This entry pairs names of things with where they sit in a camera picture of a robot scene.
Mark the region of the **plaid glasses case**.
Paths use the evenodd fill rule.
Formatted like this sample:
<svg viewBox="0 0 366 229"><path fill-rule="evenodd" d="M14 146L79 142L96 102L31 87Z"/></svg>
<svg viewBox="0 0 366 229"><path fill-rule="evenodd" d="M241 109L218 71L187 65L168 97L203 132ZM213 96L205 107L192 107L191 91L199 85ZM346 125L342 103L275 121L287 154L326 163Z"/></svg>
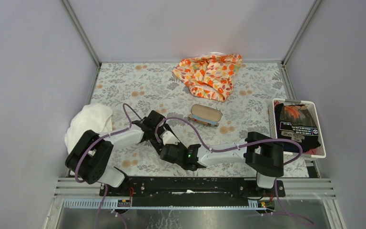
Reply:
<svg viewBox="0 0 366 229"><path fill-rule="evenodd" d="M191 114L188 115L188 118L190 120L191 116L195 115L198 116L200 118L203 119L207 119L207 120L211 120L211 121L216 121L219 123L219 121L221 120L223 114L221 111L208 107L208 106L204 106L204 105L200 105L200 104L194 104L191 108Z"/></svg>

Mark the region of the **light blue cleaning cloth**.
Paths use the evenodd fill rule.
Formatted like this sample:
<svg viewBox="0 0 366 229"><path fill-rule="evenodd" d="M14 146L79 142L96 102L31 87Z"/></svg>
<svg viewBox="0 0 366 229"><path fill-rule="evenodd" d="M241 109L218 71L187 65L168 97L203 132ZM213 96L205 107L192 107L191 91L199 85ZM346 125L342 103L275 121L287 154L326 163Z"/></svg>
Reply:
<svg viewBox="0 0 366 229"><path fill-rule="evenodd" d="M195 122L202 123L203 125L208 125L208 126L218 126L219 125L219 123L216 122L216 121L203 119L203 118L200 118L200 117L195 116L195 115L192 115L191 119Z"/></svg>

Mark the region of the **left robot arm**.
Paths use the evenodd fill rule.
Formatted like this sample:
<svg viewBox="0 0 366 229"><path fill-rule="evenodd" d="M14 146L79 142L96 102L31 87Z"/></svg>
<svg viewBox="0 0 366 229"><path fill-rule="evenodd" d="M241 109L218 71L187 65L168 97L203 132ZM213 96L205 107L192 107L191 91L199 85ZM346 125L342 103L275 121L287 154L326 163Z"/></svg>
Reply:
<svg viewBox="0 0 366 229"><path fill-rule="evenodd" d="M126 128L116 133L98 134L87 130L80 137L76 146L65 160L65 166L77 174L78 178L87 184L104 183L110 187L117 196L128 192L129 184L125 180L127 175L120 169L109 165L113 151L126 148L142 142L150 142L158 154L161 153L163 144L159 143L155 134L161 134L171 128L156 126L165 119L163 115L152 110L143 120L132 122L131 128Z"/></svg>

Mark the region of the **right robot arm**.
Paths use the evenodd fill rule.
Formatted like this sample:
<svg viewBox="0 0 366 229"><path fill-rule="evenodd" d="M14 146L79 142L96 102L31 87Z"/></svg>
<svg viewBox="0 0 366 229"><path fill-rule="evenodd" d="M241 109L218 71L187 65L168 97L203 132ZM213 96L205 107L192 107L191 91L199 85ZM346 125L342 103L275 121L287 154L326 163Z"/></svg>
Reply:
<svg viewBox="0 0 366 229"><path fill-rule="evenodd" d="M254 190L265 197L273 191L274 180L284 175L283 143L257 132L236 143L186 147L170 131L161 135L160 158L184 170L196 171L223 163L245 163L256 171Z"/></svg>

